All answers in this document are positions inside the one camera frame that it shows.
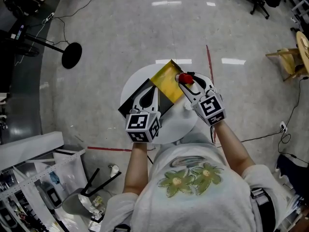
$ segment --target person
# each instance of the person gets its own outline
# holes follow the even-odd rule
[[[214,128],[226,159],[193,129],[179,142],[161,146],[149,175],[147,146],[134,143],[123,193],[109,199],[100,231],[274,231],[287,207],[281,186],[267,166],[254,163],[224,120]],[[263,230],[261,221],[271,216],[253,202],[257,188],[271,199],[271,230]]]

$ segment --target white table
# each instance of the white table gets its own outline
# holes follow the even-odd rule
[[[122,105],[147,78],[151,79],[165,64],[151,64],[139,69],[127,80],[122,89],[120,105]],[[197,92],[195,84],[191,89]],[[153,144],[168,144],[183,138],[197,122],[197,115],[193,110],[184,107],[189,100],[183,95],[179,100],[161,117],[162,127],[159,135],[154,138]]]

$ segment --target concrete floor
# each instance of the concrete floor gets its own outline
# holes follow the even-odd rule
[[[88,1],[61,0],[55,14],[71,15]],[[297,102],[298,79],[284,83],[286,74],[278,59],[265,54],[295,48],[291,7],[289,1],[277,8],[267,6],[266,20],[259,10],[251,15],[252,4],[245,0],[93,0],[75,16],[64,18],[67,40],[83,47],[79,63],[66,70],[61,54],[45,49],[40,90],[43,132],[62,131],[68,145],[131,148],[117,111],[128,78],[156,60],[171,58],[191,59],[192,64],[180,66],[210,76],[206,46],[214,84],[224,99],[226,122],[236,135],[245,140],[279,131],[280,122],[287,122]],[[51,22],[47,39],[63,40],[60,21]],[[228,64],[223,58],[244,64]],[[291,141],[281,145],[303,160],[309,160],[308,91],[309,83],[303,81],[299,107],[288,126]],[[200,120],[197,126],[209,134]],[[256,163],[273,170],[279,139],[275,135],[245,146]],[[158,148],[150,152],[152,158]],[[129,156],[125,151],[87,150],[84,167],[88,176],[97,167],[102,169],[95,180],[100,184],[108,178],[109,163],[125,173]],[[107,189],[120,193],[124,176]]]

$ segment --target wooden table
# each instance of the wooden table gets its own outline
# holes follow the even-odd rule
[[[300,74],[309,73],[309,47],[306,48],[303,44],[303,41],[307,41],[307,44],[309,46],[309,41],[306,38],[306,36],[300,31],[296,33],[296,41],[297,41],[298,48],[292,48],[292,49],[289,48],[288,51],[283,51],[283,52],[278,51],[276,53],[266,54],[267,57],[287,55],[287,54],[292,54],[292,55],[301,57],[302,64],[298,65],[299,67],[298,70],[296,70],[293,74],[287,77],[284,81],[287,81],[291,78],[295,78],[296,76],[299,76]]]

